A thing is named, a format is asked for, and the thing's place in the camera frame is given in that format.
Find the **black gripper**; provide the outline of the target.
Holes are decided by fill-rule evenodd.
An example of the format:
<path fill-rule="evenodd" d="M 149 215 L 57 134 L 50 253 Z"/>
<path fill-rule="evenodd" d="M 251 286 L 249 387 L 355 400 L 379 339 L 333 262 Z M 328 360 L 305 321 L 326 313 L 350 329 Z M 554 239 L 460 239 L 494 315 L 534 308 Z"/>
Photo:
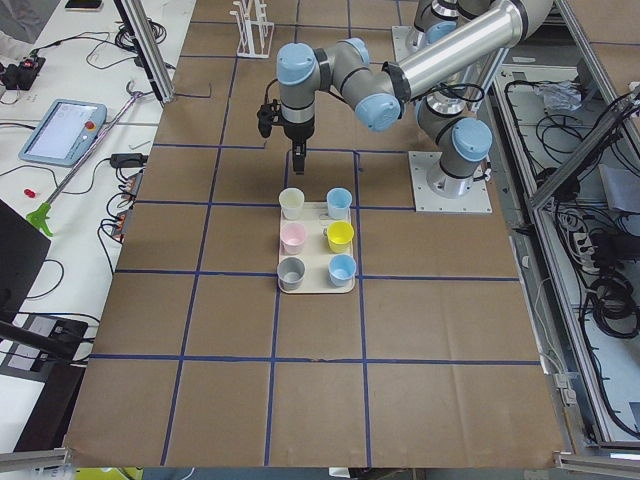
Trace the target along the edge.
<path fill-rule="evenodd" d="M 314 120 L 310 119 L 302 123 L 284 120 L 283 129 L 292 144 L 292 152 L 294 153 L 293 171 L 296 175 L 304 175 L 306 161 L 306 154 L 304 153 L 306 152 L 308 139 L 314 134 Z"/>

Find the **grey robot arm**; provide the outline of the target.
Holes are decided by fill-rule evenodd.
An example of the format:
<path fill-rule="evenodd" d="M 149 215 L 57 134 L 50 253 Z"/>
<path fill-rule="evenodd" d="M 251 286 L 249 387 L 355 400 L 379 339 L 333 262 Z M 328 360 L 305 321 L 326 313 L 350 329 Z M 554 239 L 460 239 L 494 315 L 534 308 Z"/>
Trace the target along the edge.
<path fill-rule="evenodd" d="M 419 1 L 411 45 L 421 49 L 485 13 L 491 1 Z"/>
<path fill-rule="evenodd" d="M 382 71 L 369 69 L 366 45 L 358 38 L 313 49 L 305 43 L 283 46 L 276 61 L 280 90 L 277 124 L 292 142 L 293 170 L 304 173 L 306 142 L 314 134 L 315 93 L 335 87 L 369 130 L 389 129 L 404 105 L 437 83 L 499 49 L 528 38 L 544 22 L 551 1 L 495 1 L 487 12 L 435 43 Z"/>

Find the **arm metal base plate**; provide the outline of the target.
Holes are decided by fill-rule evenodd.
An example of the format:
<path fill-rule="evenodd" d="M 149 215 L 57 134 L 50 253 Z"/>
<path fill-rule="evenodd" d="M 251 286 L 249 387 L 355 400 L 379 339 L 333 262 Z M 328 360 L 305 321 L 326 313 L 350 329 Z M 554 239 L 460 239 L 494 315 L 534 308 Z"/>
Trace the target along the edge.
<path fill-rule="evenodd" d="M 424 33 L 414 26 L 392 26 L 391 36 L 396 62 L 419 50 L 424 40 Z"/>
<path fill-rule="evenodd" d="M 440 152 L 410 151 L 409 170 L 415 210 L 436 214 L 491 214 L 488 187 L 477 167 L 471 177 L 457 179 L 445 174 Z"/>

